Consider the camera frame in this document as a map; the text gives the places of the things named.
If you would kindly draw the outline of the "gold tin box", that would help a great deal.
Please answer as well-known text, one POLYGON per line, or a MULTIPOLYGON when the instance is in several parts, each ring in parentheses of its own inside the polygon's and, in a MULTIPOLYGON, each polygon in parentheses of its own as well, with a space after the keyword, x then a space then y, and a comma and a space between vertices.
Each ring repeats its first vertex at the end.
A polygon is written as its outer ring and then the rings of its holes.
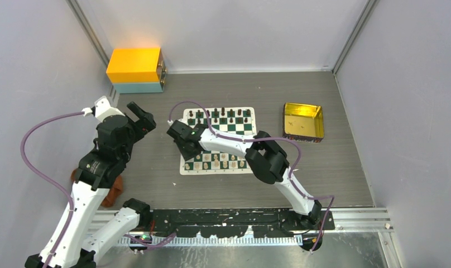
POLYGON ((285 103, 282 136, 289 140, 320 143, 324 139, 322 106, 285 103))

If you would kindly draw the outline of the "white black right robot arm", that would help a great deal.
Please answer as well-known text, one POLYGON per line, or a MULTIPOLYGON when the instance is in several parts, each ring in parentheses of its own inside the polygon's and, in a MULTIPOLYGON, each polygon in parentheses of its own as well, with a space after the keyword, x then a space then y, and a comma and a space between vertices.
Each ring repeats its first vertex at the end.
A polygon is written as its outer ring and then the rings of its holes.
POLYGON ((321 203, 309 194, 294 175, 294 165, 278 144, 279 138, 260 131, 257 135, 238 135, 215 130, 206 124, 188 126, 180 120, 169 120, 167 134, 173 138, 184 160, 204 151, 219 151, 242 157, 254 176, 274 185, 291 204, 305 229, 320 223, 321 203))

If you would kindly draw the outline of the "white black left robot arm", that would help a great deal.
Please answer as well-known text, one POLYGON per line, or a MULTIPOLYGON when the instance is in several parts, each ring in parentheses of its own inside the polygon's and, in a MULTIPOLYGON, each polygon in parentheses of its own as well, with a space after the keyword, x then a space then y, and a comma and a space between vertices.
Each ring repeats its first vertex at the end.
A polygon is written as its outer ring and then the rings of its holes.
POLYGON ((82 110, 82 115, 92 114, 99 122, 94 148, 79 161, 72 190, 67 194, 68 204, 56 230, 40 253, 27 258, 26 267, 96 267, 121 237, 135 228, 143 231, 151 225, 150 206, 132 198, 112 220, 88 234, 99 206, 130 161, 134 144, 156 128, 151 113, 135 102, 127 107, 137 116, 136 121, 112 107, 104 97, 82 110))

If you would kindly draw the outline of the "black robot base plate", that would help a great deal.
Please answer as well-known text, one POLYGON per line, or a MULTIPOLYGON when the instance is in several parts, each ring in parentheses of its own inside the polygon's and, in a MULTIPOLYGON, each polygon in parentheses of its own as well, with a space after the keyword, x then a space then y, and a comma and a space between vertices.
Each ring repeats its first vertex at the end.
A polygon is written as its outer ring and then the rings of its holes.
POLYGON ((248 209, 155 209, 148 224, 134 231, 177 238, 240 238, 248 229, 253 238, 291 237, 318 231, 321 222, 312 222, 290 208, 248 209))

